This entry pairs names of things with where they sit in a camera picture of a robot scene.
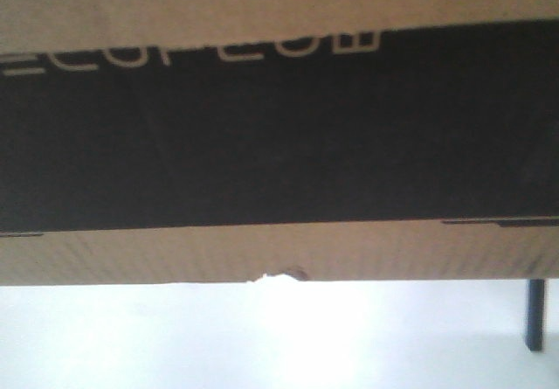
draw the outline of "corrugated cardboard surface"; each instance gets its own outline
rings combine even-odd
[[[0,0],[0,53],[195,47],[559,16],[559,0]]]
[[[438,221],[178,227],[0,239],[0,284],[548,277],[559,229]]]
[[[182,48],[553,18],[559,0],[0,0],[0,53]],[[438,221],[59,232],[0,239],[0,283],[550,277],[553,227]]]

